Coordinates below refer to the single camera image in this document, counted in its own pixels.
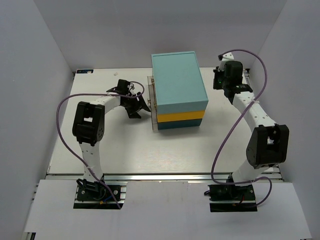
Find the transparent bottom drawer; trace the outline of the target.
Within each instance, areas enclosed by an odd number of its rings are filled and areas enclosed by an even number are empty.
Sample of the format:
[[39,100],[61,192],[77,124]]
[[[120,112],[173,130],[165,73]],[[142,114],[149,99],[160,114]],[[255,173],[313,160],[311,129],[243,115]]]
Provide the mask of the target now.
[[157,101],[156,101],[156,92],[155,92],[155,80],[153,76],[147,77],[147,83],[148,83],[148,92],[149,92],[149,98],[148,98],[148,105],[151,112],[151,124],[152,124],[152,130],[158,131],[158,120],[157,120]]

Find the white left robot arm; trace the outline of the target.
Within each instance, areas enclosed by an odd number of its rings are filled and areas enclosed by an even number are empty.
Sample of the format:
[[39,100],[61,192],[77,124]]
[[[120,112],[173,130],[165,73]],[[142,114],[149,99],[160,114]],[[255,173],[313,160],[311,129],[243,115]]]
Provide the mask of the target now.
[[150,112],[143,92],[135,93],[137,81],[118,80],[117,86],[106,91],[105,95],[77,104],[72,126],[84,161],[84,182],[98,183],[104,180],[100,163],[100,141],[105,134],[105,115],[117,107],[123,107],[130,119],[140,119],[140,110]]

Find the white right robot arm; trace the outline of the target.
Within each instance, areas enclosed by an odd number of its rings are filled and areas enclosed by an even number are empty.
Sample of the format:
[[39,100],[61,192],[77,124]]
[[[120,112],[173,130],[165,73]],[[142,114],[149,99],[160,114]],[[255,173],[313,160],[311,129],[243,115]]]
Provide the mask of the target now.
[[223,90],[224,96],[241,113],[251,130],[244,163],[231,174],[237,186],[250,185],[265,170],[287,159],[289,128],[277,124],[255,98],[252,88],[243,83],[243,64],[223,58],[214,69],[213,88]]

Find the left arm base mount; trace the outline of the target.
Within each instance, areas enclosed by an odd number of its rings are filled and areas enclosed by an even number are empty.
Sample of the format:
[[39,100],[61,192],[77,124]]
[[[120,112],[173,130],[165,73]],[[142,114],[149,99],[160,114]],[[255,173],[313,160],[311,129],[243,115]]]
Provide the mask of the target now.
[[111,192],[100,182],[78,178],[73,208],[81,210],[120,210],[126,198],[126,185],[111,184]]

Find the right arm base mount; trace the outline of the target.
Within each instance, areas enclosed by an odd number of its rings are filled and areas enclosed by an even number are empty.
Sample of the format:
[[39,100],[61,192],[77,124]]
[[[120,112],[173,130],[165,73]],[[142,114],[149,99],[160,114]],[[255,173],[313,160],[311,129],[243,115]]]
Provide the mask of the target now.
[[204,196],[209,197],[211,213],[257,212],[256,195],[252,184],[211,184]]

